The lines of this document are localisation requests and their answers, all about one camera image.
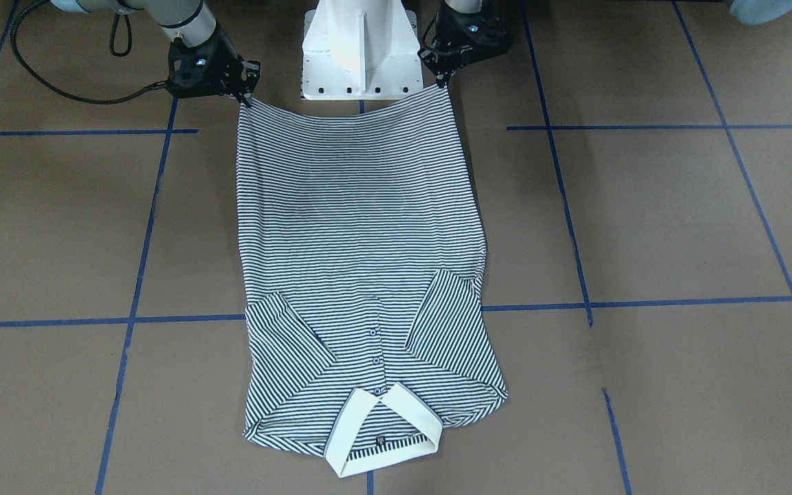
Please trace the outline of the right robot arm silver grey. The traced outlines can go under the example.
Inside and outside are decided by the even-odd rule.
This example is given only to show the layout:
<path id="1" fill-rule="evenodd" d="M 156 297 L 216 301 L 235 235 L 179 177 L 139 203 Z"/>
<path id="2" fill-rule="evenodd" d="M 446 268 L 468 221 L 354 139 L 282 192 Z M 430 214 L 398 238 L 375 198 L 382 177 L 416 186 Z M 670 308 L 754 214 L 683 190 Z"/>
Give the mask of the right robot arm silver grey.
<path id="1" fill-rule="evenodd" d="M 227 96 L 250 105 L 261 75 L 257 60 L 245 60 L 233 47 L 205 1 L 54 1 L 63 12 L 147 13 L 170 41 L 168 75 L 154 89 L 174 98 Z"/>

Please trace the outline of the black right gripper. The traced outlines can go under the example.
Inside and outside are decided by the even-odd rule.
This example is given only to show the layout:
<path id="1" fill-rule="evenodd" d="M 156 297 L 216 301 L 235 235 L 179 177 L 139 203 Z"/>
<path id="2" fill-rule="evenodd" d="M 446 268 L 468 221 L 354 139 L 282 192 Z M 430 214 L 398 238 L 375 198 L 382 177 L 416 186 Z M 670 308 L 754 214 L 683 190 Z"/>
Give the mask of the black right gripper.
<path id="1" fill-rule="evenodd" d="M 198 46 L 186 46 L 182 37 L 170 42 L 166 90 L 173 97 L 226 95 L 248 107 L 260 77 L 261 63 L 242 59 L 220 27 Z"/>

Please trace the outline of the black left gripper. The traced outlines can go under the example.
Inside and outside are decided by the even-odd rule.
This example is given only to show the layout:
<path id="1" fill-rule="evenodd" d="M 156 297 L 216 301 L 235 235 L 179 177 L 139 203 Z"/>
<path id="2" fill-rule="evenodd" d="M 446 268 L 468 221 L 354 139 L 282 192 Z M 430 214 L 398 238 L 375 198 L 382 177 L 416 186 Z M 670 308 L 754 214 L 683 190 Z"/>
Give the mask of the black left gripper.
<path id="1" fill-rule="evenodd" d="M 513 45 L 506 22 L 493 8 L 462 13 L 441 8 L 420 38 L 418 57 L 444 88 L 450 78 L 472 63 L 506 54 Z"/>

